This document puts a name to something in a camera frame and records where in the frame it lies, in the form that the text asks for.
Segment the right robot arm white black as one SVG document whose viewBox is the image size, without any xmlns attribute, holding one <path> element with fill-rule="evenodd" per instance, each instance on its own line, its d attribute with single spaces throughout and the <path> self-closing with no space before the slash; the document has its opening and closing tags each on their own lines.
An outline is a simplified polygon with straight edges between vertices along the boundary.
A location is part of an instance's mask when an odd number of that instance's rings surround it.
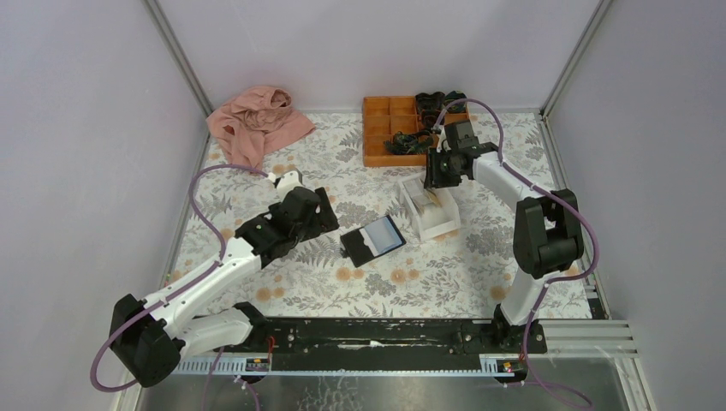
<svg viewBox="0 0 726 411">
<path fill-rule="evenodd" d="M 577 199 L 568 189 L 548 191 L 510 165 L 493 143 L 482 143 L 468 120 L 437 131 L 426 154 L 426 188 L 452 188 L 467 177 L 492 191 L 515 214 L 513 254 L 518 271 L 492 317 L 491 341 L 511 353 L 525 341 L 548 282 L 584 253 Z"/>
</svg>

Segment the black blue card holder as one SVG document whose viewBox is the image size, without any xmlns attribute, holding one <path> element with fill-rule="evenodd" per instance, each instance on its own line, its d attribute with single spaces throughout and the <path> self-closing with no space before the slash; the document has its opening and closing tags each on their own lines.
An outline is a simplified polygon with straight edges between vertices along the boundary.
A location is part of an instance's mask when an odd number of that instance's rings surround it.
<svg viewBox="0 0 726 411">
<path fill-rule="evenodd" d="M 389 215 L 340 237 L 343 258 L 358 268 L 407 244 Z"/>
</svg>

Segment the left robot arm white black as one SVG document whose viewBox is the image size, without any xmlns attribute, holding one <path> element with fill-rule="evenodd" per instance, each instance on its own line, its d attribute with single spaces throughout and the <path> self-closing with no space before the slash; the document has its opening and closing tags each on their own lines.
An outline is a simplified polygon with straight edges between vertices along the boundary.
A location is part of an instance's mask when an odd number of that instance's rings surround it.
<svg viewBox="0 0 726 411">
<path fill-rule="evenodd" d="M 143 299 L 123 296 L 114 305 L 110 349 L 144 388 L 167 378 L 188 356 L 238 345 L 247 352 L 265 343 L 264 326 L 233 307 L 213 315 L 200 311 L 233 283 L 262 271 L 299 243 L 337 230 L 324 188 L 296 187 L 247 220 L 225 242 L 223 255 Z"/>
</svg>

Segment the white plastic card tray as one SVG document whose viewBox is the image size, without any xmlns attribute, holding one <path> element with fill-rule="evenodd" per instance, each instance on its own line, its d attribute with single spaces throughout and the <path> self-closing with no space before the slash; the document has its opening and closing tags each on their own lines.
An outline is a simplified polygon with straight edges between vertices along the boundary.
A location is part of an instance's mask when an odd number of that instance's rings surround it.
<svg viewBox="0 0 726 411">
<path fill-rule="evenodd" d="M 447 235 L 461 227 L 458 205 L 447 188 L 433 188 L 441 202 L 440 207 L 420 208 L 414 200 L 424 188 L 425 173 L 406 176 L 396 182 L 399 201 L 407 210 L 411 226 L 422 241 Z"/>
</svg>

